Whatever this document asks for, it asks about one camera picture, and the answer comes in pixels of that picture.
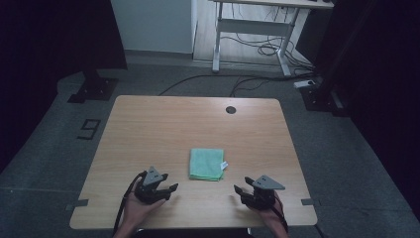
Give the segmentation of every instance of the black curtain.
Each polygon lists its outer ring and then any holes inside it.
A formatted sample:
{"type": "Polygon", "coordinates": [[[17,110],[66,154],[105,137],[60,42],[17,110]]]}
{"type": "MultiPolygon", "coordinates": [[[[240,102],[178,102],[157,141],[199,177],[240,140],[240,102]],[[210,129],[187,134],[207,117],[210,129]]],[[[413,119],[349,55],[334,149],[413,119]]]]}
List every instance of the black curtain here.
{"type": "Polygon", "coordinates": [[[346,110],[420,217],[420,5],[342,0],[317,64],[346,110]],[[367,4],[367,17],[359,21],[367,4]],[[354,39],[355,25],[361,24],[354,39]],[[347,48],[339,58],[341,49],[347,48]]]}
{"type": "Polygon", "coordinates": [[[63,77],[127,68],[110,0],[0,1],[1,164],[9,163],[63,77]]]}

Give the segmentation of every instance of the table leg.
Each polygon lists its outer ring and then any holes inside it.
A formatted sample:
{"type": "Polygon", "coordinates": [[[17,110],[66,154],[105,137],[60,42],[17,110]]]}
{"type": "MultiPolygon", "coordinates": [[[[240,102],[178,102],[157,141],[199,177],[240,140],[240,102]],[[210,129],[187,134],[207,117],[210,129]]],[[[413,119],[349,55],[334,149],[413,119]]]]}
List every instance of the table leg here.
{"type": "Polygon", "coordinates": [[[219,72],[219,64],[220,64],[220,22],[222,21],[222,12],[223,12],[223,3],[220,3],[219,17],[217,18],[217,27],[216,27],[216,45],[214,46],[214,52],[213,52],[213,72],[219,72]]]}
{"type": "Polygon", "coordinates": [[[288,65],[287,65],[288,60],[285,56],[285,52],[287,50],[287,45],[290,41],[291,34],[293,33],[293,29],[294,29],[294,26],[295,26],[295,23],[296,23],[296,19],[297,19],[297,16],[299,15],[299,10],[300,10],[299,8],[296,8],[296,10],[294,11],[293,18],[290,21],[289,27],[287,29],[286,38],[284,39],[283,43],[281,44],[280,51],[277,52],[277,57],[278,57],[278,60],[280,61],[281,69],[283,69],[283,74],[285,76],[291,76],[290,70],[289,70],[288,65]]]}

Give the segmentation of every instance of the human hand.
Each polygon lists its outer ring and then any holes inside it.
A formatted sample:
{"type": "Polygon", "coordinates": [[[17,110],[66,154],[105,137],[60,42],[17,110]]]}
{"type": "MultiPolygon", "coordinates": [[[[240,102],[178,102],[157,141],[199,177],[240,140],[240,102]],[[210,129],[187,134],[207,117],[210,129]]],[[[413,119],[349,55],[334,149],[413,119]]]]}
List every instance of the human hand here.
{"type": "MultiPolygon", "coordinates": [[[[284,217],[283,204],[278,197],[277,192],[274,192],[274,196],[275,204],[273,207],[284,217]]],[[[265,226],[268,227],[276,238],[288,238],[288,234],[284,226],[281,224],[280,218],[271,209],[257,210],[249,206],[248,208],[262,219],[265,226]]]]}
{"type": "Polygon", "coordinates": [[[166,202],[165,199],[161,199],[153,204],[145,204],[139,201],[134,195],[136,184],[127,197],[126,205],[124,206],[123,222],[115,233],[114,238],[130,237],[150,213],[166,202]]]}

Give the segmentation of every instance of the green cloth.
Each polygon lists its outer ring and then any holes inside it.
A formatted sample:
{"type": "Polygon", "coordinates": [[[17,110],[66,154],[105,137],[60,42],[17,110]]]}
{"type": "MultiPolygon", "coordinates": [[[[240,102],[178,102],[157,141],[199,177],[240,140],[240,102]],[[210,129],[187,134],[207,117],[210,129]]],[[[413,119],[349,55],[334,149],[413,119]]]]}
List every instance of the green cloth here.
{"type": "Polygon", "coordinates": [[[191,179],[220,180],[224,152],[221,149],[191,149],[189,177],[191,179]]]}

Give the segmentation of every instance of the table top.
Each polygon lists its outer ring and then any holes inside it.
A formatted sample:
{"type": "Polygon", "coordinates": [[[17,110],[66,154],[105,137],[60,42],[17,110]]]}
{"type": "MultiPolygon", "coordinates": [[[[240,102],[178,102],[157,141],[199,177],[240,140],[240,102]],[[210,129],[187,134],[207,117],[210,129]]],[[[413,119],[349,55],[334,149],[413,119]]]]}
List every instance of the table top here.
{"type": "Polygon", "coordinates": [[[221,3],[239,3],[239,4],[253,4],[253,5],[268,5],[281,7],[296,7],[309,9],[332,9],[334,4],[332,2],[326,3],[322,0],[316,2],[309,0],[210,0],[221,3]]]}
{"type": "Polygon", "coordinates": [[[289,225],[314,225],[312,205],[280,104],[275,99],[119,96],[108,119],[70,226],[112,228],[132,179],[154,166],[168,174],[158,189],[179,183],[169,201],[143,228],[259,227],[262,221],[235,194],[244,177],[267,175],[278,191],[289,225]],[[236,108],[235,114],[226,108],[236,108]],[[192,148],[224,150],[228,162],[220,181],[188,177],[192,148]]]}

